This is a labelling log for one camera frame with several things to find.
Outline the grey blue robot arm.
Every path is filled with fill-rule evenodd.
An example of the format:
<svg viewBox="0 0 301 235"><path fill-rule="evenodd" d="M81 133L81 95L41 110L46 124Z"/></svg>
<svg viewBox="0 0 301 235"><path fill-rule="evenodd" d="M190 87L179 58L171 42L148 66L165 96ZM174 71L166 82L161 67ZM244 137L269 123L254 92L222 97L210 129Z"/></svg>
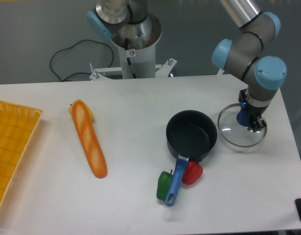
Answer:
<svg viewBox="0 0 301 235"><path fill-rule="evenodd" d="M221 2L241 31L235 41L222 40L211 60L221 70L247 84L240 92L237 121L249 131L266 127L262 114L269 106L287 75L286 64L278 57L259 54L278 35L281 23L270 12L262 12L252 0ZM168 66L156 69L155 46L162 28L159 20L147 10L145 0L99 0L87 13L92 29L117 46L122 76L152 78L167 76Z"/></svg>

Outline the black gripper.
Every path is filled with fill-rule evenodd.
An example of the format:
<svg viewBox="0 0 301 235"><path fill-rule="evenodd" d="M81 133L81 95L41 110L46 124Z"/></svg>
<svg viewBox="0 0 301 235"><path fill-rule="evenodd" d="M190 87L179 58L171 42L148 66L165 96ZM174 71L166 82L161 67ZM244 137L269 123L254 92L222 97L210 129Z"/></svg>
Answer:
<svg viewBox="0 0 301 235"><path fill-rule="evenodd" d="M267 123L262 116L270 101L260 101L251 96L247 89L239 92L238 102L240 111L238 113L238 123L249 125L247 130L252 132L262 131L267 127Z"/></svg>

